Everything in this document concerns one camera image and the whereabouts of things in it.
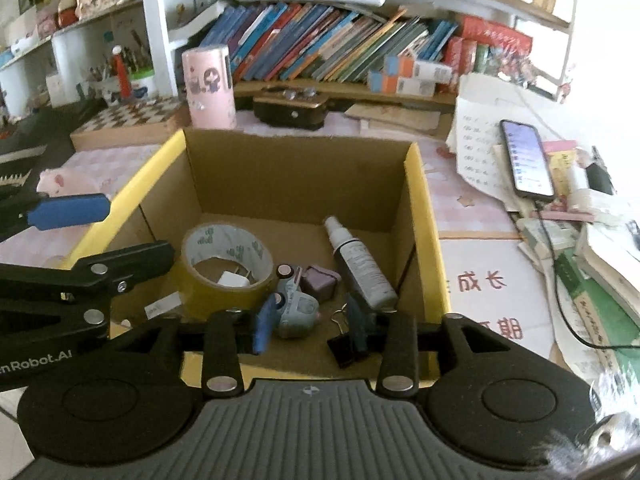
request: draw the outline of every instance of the star sticker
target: star sticker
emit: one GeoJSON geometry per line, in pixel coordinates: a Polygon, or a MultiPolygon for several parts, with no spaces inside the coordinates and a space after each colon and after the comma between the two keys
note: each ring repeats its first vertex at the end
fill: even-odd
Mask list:
{"type": "Polygon", "coordinates": [[[472,198],[469,198],[468,196],[461,196],[458,199],[458,202],[460,202],[460,204],[463,205],[464,207],[471,207],[476,205],[474,200],[472,198]]]}
{"type": "Polygon", "coordinates": [[[309,397],[313,396],[320,391],[320,388],[316,388],[315,386],[307,386],[302,390],[302,393],[307,394],[309,397]]]}

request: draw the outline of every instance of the white shelf post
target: white shelf post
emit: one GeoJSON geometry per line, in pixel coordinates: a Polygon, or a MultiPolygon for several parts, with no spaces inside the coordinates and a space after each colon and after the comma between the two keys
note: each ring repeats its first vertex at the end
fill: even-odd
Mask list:
{"type": "Polygon", "coordinates": [[[169,48],[164,0],[143,0],[145,6],[146,33],[151,59],[156,73],[156,84],[161,96],[177,96],[174,53],[169,48]]]}

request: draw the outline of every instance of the roll of tape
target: roll of tape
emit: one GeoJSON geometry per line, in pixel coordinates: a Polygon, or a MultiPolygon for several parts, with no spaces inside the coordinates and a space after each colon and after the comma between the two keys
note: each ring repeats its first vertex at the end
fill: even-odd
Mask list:
{"type": "Polygon", "coordinates": [[[273,288],[275,269],[271,253],[249,231],[228,224],[203,224],[184,237],[174,279],[187,313],[205,320],[218,310],[260,307],[273,288]],[[211,258],[243,266],[255,283],[233,287],[207,279],[195,266],[211,258]]]}

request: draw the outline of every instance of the black cable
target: black cable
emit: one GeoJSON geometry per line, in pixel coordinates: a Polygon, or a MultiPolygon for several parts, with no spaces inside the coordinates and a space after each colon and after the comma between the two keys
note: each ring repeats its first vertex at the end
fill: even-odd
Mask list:
{"type": "Polygon", "coordinates": [[[542,226],[542,230],[545,232],[546,241],[548,243],[549,251],[551,252],[551,261],[553,264],[554,271],[554,293],[556,296],[556,303],[558,305],[558,310],[560,311],[560,316],[562,316],[562,320],[564,324],[571,332],[571,335],[574,336],[580,343],[589,348],[593,348],[594,350],[623,350],[623,349],[633,349],[640,350],[640,345],[596,345],[590,341],[587,341],[585,338],[581,337],[575,330],[574,327],[571,326],[569,320],[566,318],[566,314],[562,309],[562,304],[560,303],[560,294],[558,293],[558,270],[556,267],[556,252],[554,251],[554,245],[551,241],[551,236],[549,235],[549,231],[546,230],[545,221],[542,219],[542,206],[540,202],[534,200],[534,204],[536,206],[536,211],[538,212],[538,220],[540,221],[540,225],[542,226]]]}

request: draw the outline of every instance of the white power adapter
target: white power adapter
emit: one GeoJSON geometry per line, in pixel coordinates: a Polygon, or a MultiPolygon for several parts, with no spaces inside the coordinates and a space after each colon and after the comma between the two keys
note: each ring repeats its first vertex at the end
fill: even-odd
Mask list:
{"type": "Polygon", "coordinates": [[[251,282],[245,276],[241,276],[240,274],[225,270],[225,272],[222,273],[222,276],[220,276],[218,284],[222,286],[239,287],[249,286],[251,285],[251,282]]]}

